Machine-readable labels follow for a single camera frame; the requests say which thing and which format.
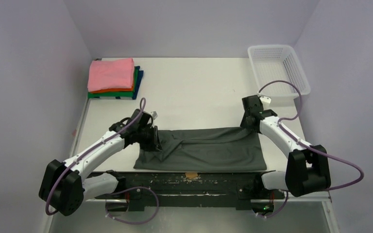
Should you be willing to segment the dark grey t shirt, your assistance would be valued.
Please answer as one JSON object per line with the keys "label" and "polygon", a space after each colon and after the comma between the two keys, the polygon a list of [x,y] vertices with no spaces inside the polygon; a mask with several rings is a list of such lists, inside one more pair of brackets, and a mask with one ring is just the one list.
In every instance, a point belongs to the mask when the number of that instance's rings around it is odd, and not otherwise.
{"label": "dark grey t shirt", "polygon": [[258,133],[241,127],[159,130],[160,151],[140,150],[135,169],[253,172],[267,169]]}

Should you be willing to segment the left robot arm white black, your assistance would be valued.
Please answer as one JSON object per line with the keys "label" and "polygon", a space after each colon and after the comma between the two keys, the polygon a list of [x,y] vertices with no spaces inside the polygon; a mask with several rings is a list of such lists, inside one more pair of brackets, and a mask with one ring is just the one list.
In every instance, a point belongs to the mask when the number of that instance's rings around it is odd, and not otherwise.
{"label": "left robot arm white black", "polygon": [[156,112],[135,109],[130,117],[112,124],[104,135],[81,153],[63,162],[52,160],[46,167],[38,196],[45,201],[45,213],[52,216],[73,214],[83,201],[102,195],[121,198],[126,192],[125,178],[106,171],[98,176],[91,173],[112,155],[138,143],[146,151],[162,149]]}

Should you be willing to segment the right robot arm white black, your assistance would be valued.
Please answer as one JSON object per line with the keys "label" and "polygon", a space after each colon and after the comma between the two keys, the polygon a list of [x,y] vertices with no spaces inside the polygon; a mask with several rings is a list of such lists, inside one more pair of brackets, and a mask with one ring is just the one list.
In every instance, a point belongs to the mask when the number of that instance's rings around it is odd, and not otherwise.
{"label": "right robot arm white black", "polygon": [[266,108],[269,102],[270,98],[265,96],[244,97],[240,126],[271,140],[286,156],[287,166],[284,171],[263,173],[253,184],[254,193],[264,198],[272,190],[279,189],[299,197],[329,188],[331,177],[325,148],[297,137],[276,112]]}

